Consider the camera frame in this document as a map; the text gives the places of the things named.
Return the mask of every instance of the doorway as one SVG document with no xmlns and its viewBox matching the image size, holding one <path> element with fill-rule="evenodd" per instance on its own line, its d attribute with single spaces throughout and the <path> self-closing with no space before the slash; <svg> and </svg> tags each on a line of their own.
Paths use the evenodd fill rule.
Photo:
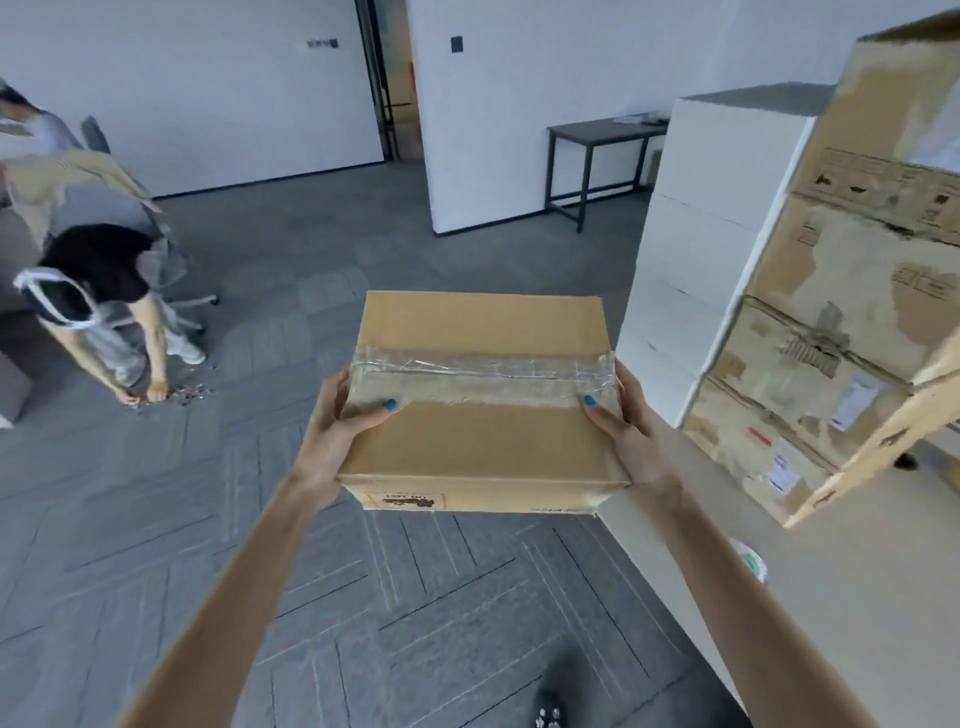
<svg viewBox="0 0 960 728">
<path fill-rule="evenodd" d="M 357 0 L 387 160 L 423 160 L 417 81 L 405 0 Z"/>
</svg>

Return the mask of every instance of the table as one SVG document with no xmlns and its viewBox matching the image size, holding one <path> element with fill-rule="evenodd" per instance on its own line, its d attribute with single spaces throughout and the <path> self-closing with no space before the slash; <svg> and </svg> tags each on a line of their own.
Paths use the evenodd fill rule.
<svg viewBox="0 0 960 728">
<path fill-rule="evenodd" d="M 576 124 L 563 124 L 559 127 L 549 127 L 550 146 L 547 151 L 546 162 L 546 191 L 543 195 L 543 209 L 547 212 L 556 210 L 562 215 L 577 223 L 577 232 L 583 232 L 584 219 L 587 216 L 587 195 L 591 192 L 603 192 L 616 189 L 627 184 L 632 186 L 631 192 L 645 192 L 649 185 L 640 184 L 640 174 L 643 172 L 643 162 L 647 157 L 647 146 L 654 136 L 666 135 L 667 124 L 617 124 L 613 119 L 596 119 L 595 121 L 581 121 Z M 587 148 L 584 157 L 584 177 L 579 192 L 567 192 L 563 195 L 553 194 L 553 163 L 557 152 L 557 139 L 566 139 L 575 144 L 583 144 Z M 608 144 L 619 144 L 624 141 L 637 141 L 640 145 L 640 159 L 636 162 L 636 171 L 632 180 L 603 184 L 599 187 L 590 187 L 590 169 L 593 166 L 593 150 L 605 147 Z M 571 197 L 579 197 L 580 204 L 577 213 L 557 205 L 557 201 Z"/>
</svg>

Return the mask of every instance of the hand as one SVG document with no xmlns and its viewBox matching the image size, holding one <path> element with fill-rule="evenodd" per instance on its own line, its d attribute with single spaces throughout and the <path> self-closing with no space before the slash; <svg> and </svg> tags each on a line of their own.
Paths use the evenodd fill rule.
<svg viewBox="0 0 960 728">
<path fill-rule="evenodd" d="M 671 481 L 679 483 L 679 480 L 657 442 L 653 417 L 643 398 L 640 382 L 619 361 L 616 362 L 616 378 L 620 385 L 623 419 L 597 404 L 593 398 L 584 399 L 584 411 L 595 425 L 611 436 L 613 449 L 634 484 L 654 494 L 660 493 Z"/>
<path fill-rule="evenodd" d="M 303 433 L 303 444 L 287 478 L 291 487 L 317 497 L 318 507 L 340 492 L 336 475 L 347 459 L 353 438 L 382 423 L 396 409 L 396 400 L 387 400 L 373 411 L 344 417 L 349 389 L 349 367 L 324 379 L 317 405 Z"/>
<path fill-rule="evenodd" d="M 170 394 L 170 385 L 165 381 L 152 381 L 147 387 L 147 399 L 149 401 L 164 401 Z"/>
<path fill-rule="evenodd" d="M 113 390 L 113 395 L 120 400 L 121 404 L 126 404 L 128 407 L 138 407 L 143 403 L 142 398 L 120 387 Z"/>
</svg>

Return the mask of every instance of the shoe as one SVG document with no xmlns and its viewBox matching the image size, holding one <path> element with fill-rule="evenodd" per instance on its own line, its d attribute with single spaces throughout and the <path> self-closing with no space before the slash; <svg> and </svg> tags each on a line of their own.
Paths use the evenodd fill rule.
<svg viewBox="0 0 960 728">
<path fill-rule="evenodd" d="M 187 364 L 202 364 L 206 360 L 206 354 L 196 344 L 190 342 L 186 336 L 167 335 L 167 353 L 171 356 L 179 356 Z"/>
<path fill-rule="evenodd" d="M 119 384 L 124 389 L 129 389 L 133 387 L 143 376 L 143 373 L 147 371 L 147 357 L 143 354 L 140 354 L 136 358 L 136 362 L 125 369 L 114 369 L 113 378 L 117 380 Z"/>
<path fill-rule="evenodd" d="M 567 728 L 566 707 L 555 692 L 540 689 L 534 698 L 534 728 Z"/>
<path fill-rule="evenodd" d="M 191 344 L 189 341 L 185 342 L 183 346 L 180 347 L 180 351 L 177 352 L 177 356 L 183 359 L 183 361 L 185 361 L 187 364 L 192 365 L 203 364 L 204 361 L 206 361 L 206 354 L 204 353 L 204 350 L 202 350 L 196 344 Z"/>
</svg>

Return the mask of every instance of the torn cardboard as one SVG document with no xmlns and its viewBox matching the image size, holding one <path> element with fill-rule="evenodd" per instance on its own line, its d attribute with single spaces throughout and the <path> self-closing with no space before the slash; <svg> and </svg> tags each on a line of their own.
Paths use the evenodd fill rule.
<svg viewBox="0 0 960 728">
<path fill-rule="evenodd" d="M 838 469 L 876 457 L 882 443 L 904 429 L 920 437 L 924 427 L 937 427 L 930 415 L 938 408 L 946 422 L 950 409 L 960 407 L 938 404 L 945 388 L 960 392 L 951 377 L 910 386 L 751 299 L 710 376 L 773 412 Z"/>
<path fill-rule="evenodd" d="M 348 406 L 396 399 L 340 480 L 365 508 L 592 513 L 627 484 L 585 416 L 619 411 L 597 298 L 371 291 Z"/>
<path fill-rule="evenodd" d="M 787 527 L 888 467 L 903 451 L 882 449 L 838 472 L 776 415 L 709 377 L 683 431 Z"/>
<path fill-rule="evenodd" d="M 960 11 L 861 38 L 791 191 L 960 243 Z"/>
<path fill-rule="evenodd" d="M 790 195 L 747 294 L 905 382 L 960 370 L 960 248 Z"/>
</svg>

